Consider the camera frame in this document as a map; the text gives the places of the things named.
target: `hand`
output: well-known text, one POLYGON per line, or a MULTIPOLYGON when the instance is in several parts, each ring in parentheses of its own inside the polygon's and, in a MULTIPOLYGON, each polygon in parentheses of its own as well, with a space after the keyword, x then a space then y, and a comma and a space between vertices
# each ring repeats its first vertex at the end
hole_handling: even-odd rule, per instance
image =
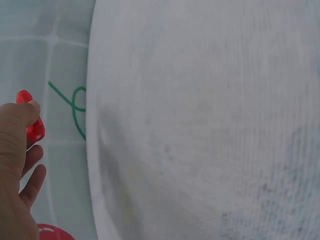
POLYGON ((19 193, 21 178, 43 157, 43 149, 27 139, 26 127, 39 118, 40 106, 7 103, 0 106, 0 239, 38 240, 39 229, 30 214, 47 170, 38 165, 19 193))

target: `white tile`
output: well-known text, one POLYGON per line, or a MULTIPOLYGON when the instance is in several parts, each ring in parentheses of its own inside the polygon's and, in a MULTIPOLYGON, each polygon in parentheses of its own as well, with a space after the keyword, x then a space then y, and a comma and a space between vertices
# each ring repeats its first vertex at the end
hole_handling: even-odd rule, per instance
POLYGON ((57 224, 77 240, 95 239, 86 147, 49 146, 49 174, 57 224))
MULTIPOLYGON (((53 49, 50 82, 69 102, 74 91, 86 83, 87 49, 85 47, 58 44, 53 49)), ((52 87, 48 89, 48 111, 46 133, 51 140, 80 141, 84 138, 79 133, 73 118, 72 107, 52 87)), ((76 94, 75 105, 84 109, 86 93, 80 90, 76 94)), ((79 128, 85 134, 86 113, 76 111, 79 128)))
POLYGON ((4 41, 0 44, 0 105, 15 102, 28 90, 40 104, 44 100, 48 45, 42 40, 4 41))
POLYGON ((0 37, 51 33, 56 0, 1 0, 0 37))
POLYGON ((95 0, 60 1, 57 34, 61 39, 87 44, 95 0))

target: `red plastic clip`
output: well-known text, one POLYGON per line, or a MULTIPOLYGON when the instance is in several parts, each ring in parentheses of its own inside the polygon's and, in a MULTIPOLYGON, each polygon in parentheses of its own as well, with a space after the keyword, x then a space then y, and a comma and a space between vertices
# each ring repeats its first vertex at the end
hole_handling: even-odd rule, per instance
MULTIPOLYGON (((33 100, 31 94, 26 90, 21 90, 17 93, 15 102, 17 104, 28 103, 31 100, 33 100)), ((45 125, 40 117, 33 125, 26 128, 26 135, 34 143, 45 137, 45 125)))

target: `white fabric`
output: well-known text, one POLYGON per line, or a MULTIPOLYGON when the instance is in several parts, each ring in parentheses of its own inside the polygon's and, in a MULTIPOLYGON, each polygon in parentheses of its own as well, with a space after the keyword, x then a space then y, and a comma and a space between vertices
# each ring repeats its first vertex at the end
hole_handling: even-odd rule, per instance
POLYGON ((318 0, 97 0, 100 240, 320 239, 318 0))

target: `red ball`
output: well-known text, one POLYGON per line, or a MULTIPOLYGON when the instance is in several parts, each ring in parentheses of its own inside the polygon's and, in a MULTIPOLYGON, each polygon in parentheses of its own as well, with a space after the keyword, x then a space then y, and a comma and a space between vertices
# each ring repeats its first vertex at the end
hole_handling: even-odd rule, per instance
POLYGON ((75 240, 66 231, 49 224, 38 224, 40 240, 75 240))

